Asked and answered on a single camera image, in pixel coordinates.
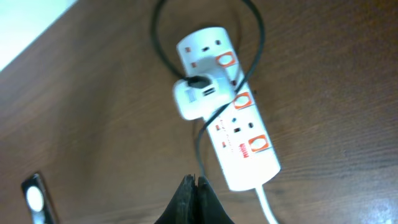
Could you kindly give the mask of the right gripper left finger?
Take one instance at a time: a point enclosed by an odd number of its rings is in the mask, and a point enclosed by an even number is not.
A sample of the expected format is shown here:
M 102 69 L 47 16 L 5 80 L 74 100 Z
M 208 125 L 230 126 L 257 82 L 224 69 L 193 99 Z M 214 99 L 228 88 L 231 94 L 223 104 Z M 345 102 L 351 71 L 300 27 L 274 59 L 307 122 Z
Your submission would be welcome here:
M 155 224 L 195 223 L 196 185 L 192 175 L 186 175 L 174 196 Z

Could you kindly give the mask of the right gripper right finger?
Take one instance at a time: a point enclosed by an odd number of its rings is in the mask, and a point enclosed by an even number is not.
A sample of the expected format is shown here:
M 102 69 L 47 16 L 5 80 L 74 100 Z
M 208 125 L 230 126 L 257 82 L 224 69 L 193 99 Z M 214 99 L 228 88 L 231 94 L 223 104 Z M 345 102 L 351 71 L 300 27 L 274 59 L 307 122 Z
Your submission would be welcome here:
M 204 176 L 198 178 L 197 197 L 198 214 L 202 224 L 234 224 Z

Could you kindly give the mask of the black smartphone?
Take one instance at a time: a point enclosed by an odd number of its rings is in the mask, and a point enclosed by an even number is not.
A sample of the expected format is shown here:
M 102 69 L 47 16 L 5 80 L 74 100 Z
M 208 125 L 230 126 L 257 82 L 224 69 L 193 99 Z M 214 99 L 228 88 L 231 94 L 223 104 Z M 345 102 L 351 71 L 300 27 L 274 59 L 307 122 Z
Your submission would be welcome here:
M 52 199 L 39 172 L 33 173 L 21 183 L 32 224 L 59 224 Z

